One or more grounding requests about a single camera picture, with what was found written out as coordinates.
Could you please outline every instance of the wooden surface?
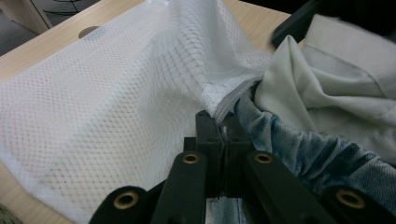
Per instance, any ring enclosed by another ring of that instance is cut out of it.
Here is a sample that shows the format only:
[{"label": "wooden surface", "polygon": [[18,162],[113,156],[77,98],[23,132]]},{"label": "wooden surface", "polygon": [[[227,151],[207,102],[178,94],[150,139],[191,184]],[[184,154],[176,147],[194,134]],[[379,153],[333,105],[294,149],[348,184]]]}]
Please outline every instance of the wooden surface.
[{"label": "wooden surface", "polygon": [[0,0],[0,8],[10,20],[38,34],[52,28],[46,14],[31,0]]},{"label": "wooden surface", "polygon": [[[0,57],[0,81],[16,76],[26,68],[78,40],[78,34],[85,28],[100,26],[140,2],[142,0],[102,0],[43,35],[12,50]],[[236,0],[225,2],[254,46],[257,49],[273,51],[268,43],[270,35],[289,15]],[[72,223],[26,193],[1,162],[0,203],[24,223]]]}]

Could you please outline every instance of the denim jeans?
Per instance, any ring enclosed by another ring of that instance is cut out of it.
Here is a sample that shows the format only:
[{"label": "denim jeans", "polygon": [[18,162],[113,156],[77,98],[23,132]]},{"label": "denim jeans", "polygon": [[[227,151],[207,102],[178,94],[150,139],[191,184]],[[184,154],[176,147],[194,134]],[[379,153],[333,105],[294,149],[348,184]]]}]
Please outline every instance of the denim jeans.
[{"label": "denim jeans", "polygon": [[260,111],[251,92],[241,97],[234,112],[254,146],[278,156],[311,192],[322,195],[329,186],[350,186],[396,216],[396,170],[373,152],[340,136],[294,131]]}]

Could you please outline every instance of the wooden table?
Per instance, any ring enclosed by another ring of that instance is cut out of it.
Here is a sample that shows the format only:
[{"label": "wooden table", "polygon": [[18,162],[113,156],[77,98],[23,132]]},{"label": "wooden table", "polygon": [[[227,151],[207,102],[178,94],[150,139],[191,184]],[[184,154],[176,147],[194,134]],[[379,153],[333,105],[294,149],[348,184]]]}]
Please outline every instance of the wooden table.
[{"label": "wooden table", "polygon": [[[143,0],[102,0],[69,20],[51,28],[0,57],[0,81],[16,76],[26,68],[78,40],[78,34],[112,20]],[[289,15],[237,0],[225,0],[257,49],[273,51],[271,33]],[[0,203],[24,223],[72,223],[24,191],[6,166],[0,162]]]}]

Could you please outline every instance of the gray floor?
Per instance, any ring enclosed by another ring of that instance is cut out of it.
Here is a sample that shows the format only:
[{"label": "gray floor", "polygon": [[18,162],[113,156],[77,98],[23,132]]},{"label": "gray floor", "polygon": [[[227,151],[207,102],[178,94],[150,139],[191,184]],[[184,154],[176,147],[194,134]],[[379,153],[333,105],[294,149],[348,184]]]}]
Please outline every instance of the gray floor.
[{"label": "gray floor", "polygon": [[[74,4],[79,11],[82,11],[99,1],[100,0],[81,0]],[[61,3],[52,0],[34,0],[34,2],[38,3],[43,10],[47,11],[75,11],[71,3]],[[54,26],[70,18],[70,16],[46,14]],[[36,36],[38,36],[38,34],[8,19],[0,9],[0,56],[8,53]]]}]

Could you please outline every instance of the white garment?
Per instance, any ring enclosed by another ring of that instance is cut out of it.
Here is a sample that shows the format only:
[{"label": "white garment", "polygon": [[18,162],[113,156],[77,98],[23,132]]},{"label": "white garment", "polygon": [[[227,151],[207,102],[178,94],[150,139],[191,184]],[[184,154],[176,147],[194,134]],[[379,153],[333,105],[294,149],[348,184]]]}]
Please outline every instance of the white garment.
[{"label": "white garment", "polygon": [[270,57],[219,1],[147,1],[5,83],[0,159],[77,223],[168,175],[194,116],[221,120]]},{"label": "white garment", "polygon": [[295,130],[338,134],[396,164],[396,45],[316,15],[299,49],[288,37],[255,104]]}]

